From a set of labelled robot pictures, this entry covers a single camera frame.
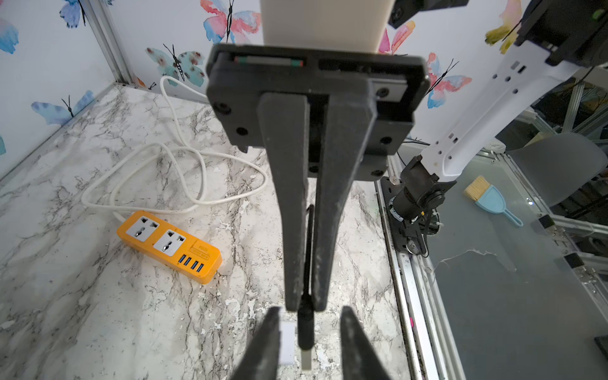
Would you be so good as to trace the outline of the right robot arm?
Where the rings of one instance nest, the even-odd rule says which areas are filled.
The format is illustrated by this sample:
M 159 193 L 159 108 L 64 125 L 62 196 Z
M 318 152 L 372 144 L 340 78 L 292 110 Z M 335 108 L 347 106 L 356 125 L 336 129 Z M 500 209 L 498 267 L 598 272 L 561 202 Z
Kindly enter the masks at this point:
M 386 171 L 435 86 L 424 60 L 379 52 L 386 26 L 456 1 L 263 1 L 262 45 L 216 44 L 207 97 L 230 142 L 265 149 L 283 229 L 285 306 L 326 308 L 354 181 Z M 474 155 L 533 101 L 607 59 L 605 1 L 533 1 L 470 107 L 404 172 L 396 212 L 439 206 Z

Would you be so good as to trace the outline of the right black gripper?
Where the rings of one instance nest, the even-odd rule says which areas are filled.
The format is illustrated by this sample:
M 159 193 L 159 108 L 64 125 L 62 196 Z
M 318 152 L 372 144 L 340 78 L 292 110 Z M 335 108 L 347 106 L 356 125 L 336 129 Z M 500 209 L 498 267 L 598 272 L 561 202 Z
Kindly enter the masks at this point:
M 317 178 L 312 300 L 326 309 L 352 182 L 373 181 L 413 129 L 430 82 L 422 58 L 218 44 L 207 97 L 229 141 L 265 148 L 280 208 L 285 307 L 303 292 L 308 179 Z

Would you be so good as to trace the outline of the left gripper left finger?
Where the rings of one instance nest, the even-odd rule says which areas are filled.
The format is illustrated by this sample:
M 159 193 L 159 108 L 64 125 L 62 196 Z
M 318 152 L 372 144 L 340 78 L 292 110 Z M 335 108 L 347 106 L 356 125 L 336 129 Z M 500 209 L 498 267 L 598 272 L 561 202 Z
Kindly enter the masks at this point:
M 275 380 L 280 358 L 280 335 L 280 307 L 271 307 L 231 379 Z

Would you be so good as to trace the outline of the orange power strip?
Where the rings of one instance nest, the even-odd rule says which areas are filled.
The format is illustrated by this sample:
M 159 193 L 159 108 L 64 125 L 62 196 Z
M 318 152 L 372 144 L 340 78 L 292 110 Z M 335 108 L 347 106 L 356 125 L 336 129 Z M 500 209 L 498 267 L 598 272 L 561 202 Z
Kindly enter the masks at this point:
M 131 248 L 198 283 L 210 283 L 223 258 L 218 248 L 149 212 L 138 211 L 117 230 Z

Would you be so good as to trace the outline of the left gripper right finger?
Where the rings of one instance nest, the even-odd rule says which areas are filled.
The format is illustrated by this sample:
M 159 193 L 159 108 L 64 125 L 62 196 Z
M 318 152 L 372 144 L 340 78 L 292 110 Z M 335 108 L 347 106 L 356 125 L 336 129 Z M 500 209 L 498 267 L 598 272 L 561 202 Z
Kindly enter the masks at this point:
M 340 315 L 340 345 L 343 379 L 390 379 L 356 314 L 348 306 L 342 308 Z

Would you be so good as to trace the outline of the white charger adapter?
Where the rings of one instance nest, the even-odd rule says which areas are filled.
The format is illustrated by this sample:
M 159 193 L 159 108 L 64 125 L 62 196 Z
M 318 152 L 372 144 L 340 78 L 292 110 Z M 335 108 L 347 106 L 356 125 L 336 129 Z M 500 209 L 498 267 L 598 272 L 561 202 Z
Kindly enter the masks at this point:
M 293 365 L 295 363 L 296 349 L 296 323 L 294 321 L 280 321 L 280 366 Z

